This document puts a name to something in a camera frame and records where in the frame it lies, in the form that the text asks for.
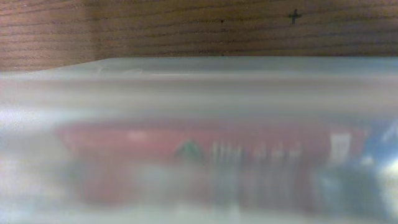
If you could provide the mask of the red cardboard box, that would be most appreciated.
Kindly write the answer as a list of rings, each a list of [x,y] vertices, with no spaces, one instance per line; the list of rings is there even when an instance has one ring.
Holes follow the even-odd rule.
[[[153,120],[70,124],[57,135],[89,202],[313,212],[315,171],[360,155],[368,134],[325,121]]]

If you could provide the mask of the blue illustrated box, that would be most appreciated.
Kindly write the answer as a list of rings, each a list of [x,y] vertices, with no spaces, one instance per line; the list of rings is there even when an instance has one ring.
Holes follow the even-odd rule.
[[[363,151],[320,170],[314,183],[325,215],[397,223],[397,120],[373,123]]]

